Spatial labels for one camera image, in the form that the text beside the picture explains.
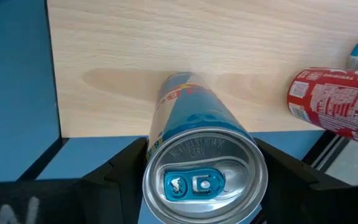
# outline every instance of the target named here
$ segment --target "pull tab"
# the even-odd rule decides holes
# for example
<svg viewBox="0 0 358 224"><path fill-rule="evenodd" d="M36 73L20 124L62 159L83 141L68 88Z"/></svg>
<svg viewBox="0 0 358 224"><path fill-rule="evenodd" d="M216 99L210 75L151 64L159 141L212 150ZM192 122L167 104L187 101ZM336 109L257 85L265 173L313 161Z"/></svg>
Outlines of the pull tab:
<svg viewBox="0 0 358 224"><path fill-rule="evenodd" d="M207 200L219 195L225 180L217 169L168 171L164 175L165 196L170 201Z"/></svg>

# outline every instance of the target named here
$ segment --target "red and white label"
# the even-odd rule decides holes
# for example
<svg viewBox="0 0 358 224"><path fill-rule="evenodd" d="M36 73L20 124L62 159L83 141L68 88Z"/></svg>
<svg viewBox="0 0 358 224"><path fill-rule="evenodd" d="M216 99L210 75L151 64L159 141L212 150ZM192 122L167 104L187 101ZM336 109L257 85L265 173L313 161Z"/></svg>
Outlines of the red and white label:
<svg viewBox="0 0 358 224"><path fill-rule="evenodd" d="M358 141L358 71L307 68L288 91L291 113L309 123Z"/></svg>

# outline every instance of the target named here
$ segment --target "can lid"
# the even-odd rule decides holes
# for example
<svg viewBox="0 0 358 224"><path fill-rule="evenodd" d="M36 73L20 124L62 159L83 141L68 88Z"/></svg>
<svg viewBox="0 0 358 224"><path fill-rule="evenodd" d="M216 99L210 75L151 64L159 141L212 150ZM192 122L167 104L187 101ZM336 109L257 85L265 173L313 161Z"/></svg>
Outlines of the can lid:
<svg viewBox="0 0 358 224"><path fill-rule="evenodd" d="M226 129L187 131L152 156L143 191L165 223L237 223L258 206L267 168L253 140Z"/></svg>

